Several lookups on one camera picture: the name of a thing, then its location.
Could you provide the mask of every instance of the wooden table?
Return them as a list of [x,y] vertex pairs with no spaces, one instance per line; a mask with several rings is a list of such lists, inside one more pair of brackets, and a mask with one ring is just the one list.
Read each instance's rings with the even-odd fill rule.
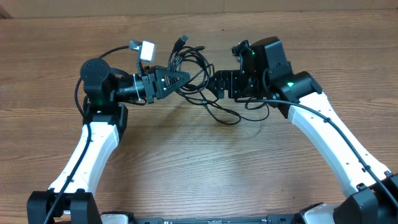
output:
[[[230,52],[238,42],[277,35],[294,72],[310,72],[359,141],[398,172],[398,11],[1,20],[0,223],[27,223],[29,195],[69,160],[81,131],[73,91],[82,63],[148,39],[157,44],[153,64],[165,65],[182,34],[206,46],[217,70],[238,68]],[[135,58],[125,50],[106,60],[133,72]],[[252,118],[265,113],[221,104]],[[253,217],[344,199],[317,150],[278,110],[260,123],[223,126],[176,94],[128,108],[125,137],[97,188],[101,212]]]

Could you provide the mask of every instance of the robotic arm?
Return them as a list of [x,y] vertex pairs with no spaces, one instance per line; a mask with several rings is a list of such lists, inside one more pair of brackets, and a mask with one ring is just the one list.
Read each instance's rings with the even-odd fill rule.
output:
[[[183,49],[186,39],[184,36],[176,42],[172,54],[177,55]],[[141,61],[150,61],[152,58],[154,45],[150,42],[131,41],[130,46],[123,47],[125,48],[139,53],[137,75],[111,68],[102,59],[108,52],[83,64],[81,79],[84,80],[84,90],[90,103],[83,105],[84,125],[80,142],[67,166],[48,191],[33,192],[30,196],[27,204],[29,223],[43,223],[51,211],[50,205],[53,205],[54,212],[50,214],[52,217],[71,213],[72,223],[148,224],[144,222],[147,219],[135,219],[125,213],[104,214],[100,217],[94,201],[96,186],[106,161],[126,129],[127,108],[120,103],[141,105],[138,103],[141,100],[153,103],[154,98],[163,99],[174,91],[179,93],[180,88],[192,87],[190,82],[193,79],[190,79],[188,73],[173,69],[170,61],[168,68],[143,67]],[[204,47],[199,47],[196,52],[203,49]],[[217,99],[224,98],[224,91],[228,91],[228,97],[234,98],[237,103],[263,102],[278,108],[315,145],[336,175],[347,200],[341,205],[312,205],[297,214],[268,215],[250,220],[231,219],[228,222],[398,223],[398,177],[392,175],[384,164],[358,142],[334,112],[321,86],[309,73],[293,74],[282,42],[277,37],[266,38],[252,45],[245,40],[233,47],[232,51],[241,68],[217,71],[208,78],[205,88]],[[210,67],[204,64],[200,66],[202,70]],[[89,135],[88,126],[91,127],[91,141],[65,192],[61,192],[84,151]],[[61,198],[59,204],[54,202],[56,197]],[[157,224],[158,221],[153,219],[149,223]],[[160,219],[164,224],[203,221]]]

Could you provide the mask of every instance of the table top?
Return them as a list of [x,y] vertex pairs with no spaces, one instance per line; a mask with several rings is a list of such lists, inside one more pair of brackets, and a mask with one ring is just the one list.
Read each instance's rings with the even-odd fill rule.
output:
[[[190,36],[187,45],[206,46],[203,54],[216,70],[238,68],[230,52],[238,42],[278,36],[294,72],[311,73],[364,147],[398,172],[396,10],[5,19],[0,223],[26,223],[29,195],[46,190],[69,160],[81,133],[73,92],[82,63],[136,39],[156,43],[153,65],[166,65],[182,34]],[[125,50],[106,60],[134,72],[135,58]],[[230,99],[221,105],[252,118],[265,113]],[[260,123],[224,126],[176,94],[128,108],[124,139],[97,188],[100,212],[253,217],[344,200],[321,155],[278,110]]]

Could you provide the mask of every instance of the white and black robotic arm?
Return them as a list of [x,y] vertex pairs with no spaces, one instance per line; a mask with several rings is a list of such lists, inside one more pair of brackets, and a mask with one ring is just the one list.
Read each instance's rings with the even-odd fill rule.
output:
[[[173,53],[176,48],[181,50],[185,41],[185,36],[180,38]],[[52,219],[62,213],[71,213],[74,224],[141,224],[129,214],[107,214],[101,219],[94,201],[106,161],[118,146],[126,129],[127,108],[119,103],[141,105],[138,103],[141,99],[153,103],[155,97],[162,99],[182,86],[188,88],[190,76],[188,73],[170,69],[170,66],[144,68],[141,60],[152,58],[151,43],[132,41],[130,46],[119,49],[126,48],[143,55],[137,59],[137,75],[111,68],[102,59],[115,50],[83,64],[81,79],[85,82],[84,88],[90,103],[83,105],[84,125],[81,138],[68,164],[48,191],[33,192],[30,196],[27,204],[30,224],[41,224],[46,217],[51,216]],[[196,49],[203,50],[204,47],[199,46]],[[281,41],[277,37],[270,37],[250,45],[245,40],[232,50],[241,63],[241,69],[217,71],[209,78],[206,88],[217,98],[224,98],[224,91],[228,90],[228,97],[234,98],[237,103],[263,102],[278,108],[318,149],[347,197],[341,205],[320,203],[293,215],[269,215],[260,219],[260,222],[397,223],[398,177],[392,175],[353,136],[331,107],[320,85],[309,73],[293,74]],[[115,74],[121,74],[122,77],[116,78]],[[91,141],[85,151],[89,140],[88,125],[91,127]],[[70,178],[69,175],[82,153],[84,157]],[[62,192],[68,178],[70,183]],[[56,198],[60,198],[61,202],[54,202]],[[175,220],[174,223],[184,224],[182,220]],[[201,221],[189,220],[189,223]]]

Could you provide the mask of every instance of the wooden surface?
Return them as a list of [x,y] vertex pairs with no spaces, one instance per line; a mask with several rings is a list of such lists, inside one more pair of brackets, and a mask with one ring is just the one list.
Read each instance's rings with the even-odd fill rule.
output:
[[0,0],[13,18],[396,9],[396,0]]
[[[149,39],[157,44],[154,64],[165,65],[182,34],[188,45],[205,45],[218,70],[238,68],[229,49],[238,42],[279,36],[294,72],[310,72],[359,141],[398,172],[396,10],[4,19],[0,223],[26,223],[31,192],[45,190],[69,160],[81,131],[73,91],[82,63]],[[106,59],[133,72],[135,56],[126,50]],[[264,114],[233,100],[221,104],[252,118]],[[253,217],[343,199],[317,150],[278,110],[261,123],[223,126],[176,94],[129,106],[124,139],[96,194],[101,212],[165,218]]]

